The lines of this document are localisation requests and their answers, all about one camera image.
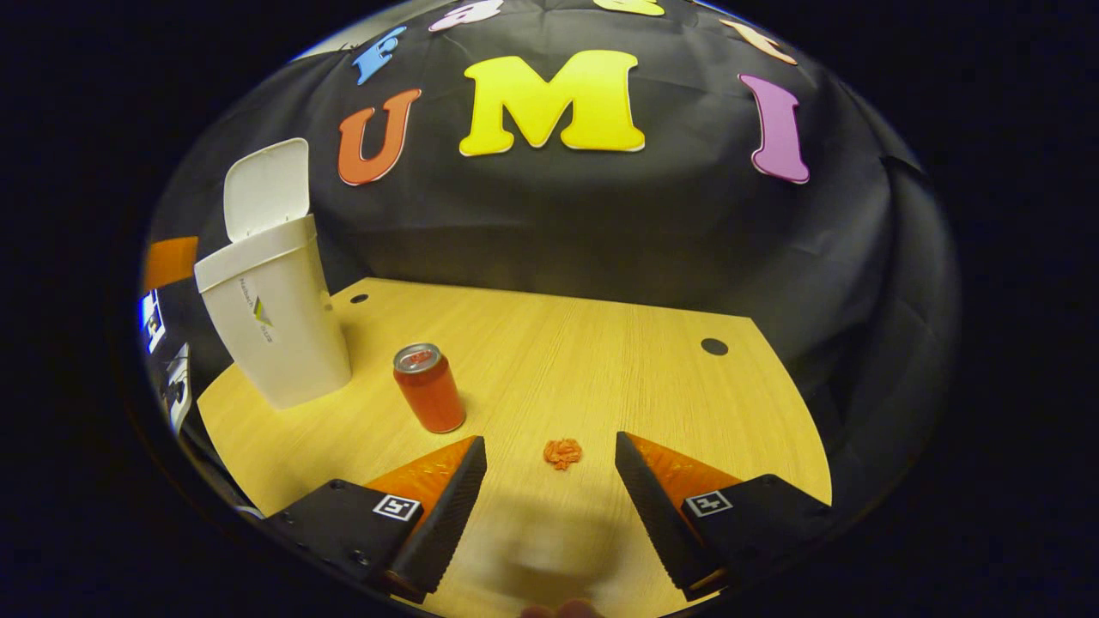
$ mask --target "hand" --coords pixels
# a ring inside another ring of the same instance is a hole
[[[536,605],[534,607],[528,607],[519,615],[519,618],[603,618],[601,614],[596,611],[596,608],[591,607],[591,604],[587,600],[574,598],[573,600],[565,602],[564,605],[557,608],[555,614],[548,607]]]

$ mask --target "trash can lid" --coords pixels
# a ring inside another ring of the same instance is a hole
[[[309,142],[295,137],[256,151],[225,174],[225,231],[240,242],[309,212]]]

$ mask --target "red soda can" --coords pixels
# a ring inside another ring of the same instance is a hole
[[[454,431],[466,421],[451,362],[431,343],[414,343],[393,356],[393,378],[420,424],[434,433]]]

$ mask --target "white trash can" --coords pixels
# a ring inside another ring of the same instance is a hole
[[[278,409],[351,379],[347,344],[309,214],[309,144],[288,140],[225,175],[229,246],[195,265],[195,279],[233,361]]]

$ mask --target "sticker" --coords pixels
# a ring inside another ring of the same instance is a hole
[[[519,56],[471,65],[465,76],[476,81],[473,120],[458,152],[478,156],[511,150],[515,136],[503,130],[503,108],[526,142],[541,148],[568,106],[573,122],[560,132],[566,146],[640,151],[645,134],[633,125],[628,79],[635,66],[637,58],[624,52],[589,49],[569,58],[546,82]]]
[[[458,7],[443,16],[443,19],[431,24],[428,32],[441,32],[458,25],[459,23],[474,23],[487,20],[492,15],[500,14],[500,5],[503,0],[484,0],[474,2],[465,7]]]
[[[409,125],[409,108],[420,98],[423,90],[412,88],[393,95],[382,106],[389,118],[386,120],[386,139],[374,158],[363,158],[363,134],[366,123],[374,117],[374,108],[357,111],[340,123],[340,155],[336,166],[340,178],[356,187],[373,183],[397,165],[404,151],[404,133]]]
[[[365,52],[363,52],[355,62],[352,63],[358,67],[358,85],[362,86],[370,76],[378,73],[378,69],[386,66],[386,63],[392,58],[392,52],[397,48],[397,36],[408,30],[406,26],[399,26],[393,29],[389,34],[381,37],[374,45],[370,45]]]
[[[608,11],[622,11],[623,13],[636,13],[639,15],[663,15],[664,9],[656,3],[656,0],[593,0],[596,5]]]
[[[728,20],[718,20],[718,21],[735,30],[737,33],[740,33],[741,37],[744,38],[744,41],[746,41],[753,47],[759,49],[764,54],[767,54],[773,58],[778,58],[786,64],[790,65],[798,64],[798,60],[778,51],[778,43],[775,43],[773,40],[759,34],[755,30],[752,30],[751,27],[742,23],[731,22]]]
[[[733,505],[729,504],[729,500],[721,495],[721,492],[710,492],[709,494],[687,498],[687,506],[699,517],[706,517],[733,508]]]
[[[801,143],[793,110],[798,99],[766,79],[737,75],[755,95],[759,113],[759,148],[752,153],[752,165],[761,173],[797,185],[809,181],[809,168],[801,161]]]
[[[374,512],[392,519],[408,521],[409,519],[412,519],[412,515],[419,506],[420,503],[418,500],[410,500],[408,498],[386,494],[386,497],[381,498],[378,506],[374,507]]]
[[[256,327],[259,329],[259,333],[264,336],[264,341],[267,343],[275,343],[275,323],[271,322],[270,316],[267,313],[267,308],[264,307],[264,301],[259,298],[259,293],[255,288],[255,283],[248,282],[244,277],[238,277],[236,283],[241,288],[244,302],[247,304],[248,311],[252,313],[252,318],[255,320]]]

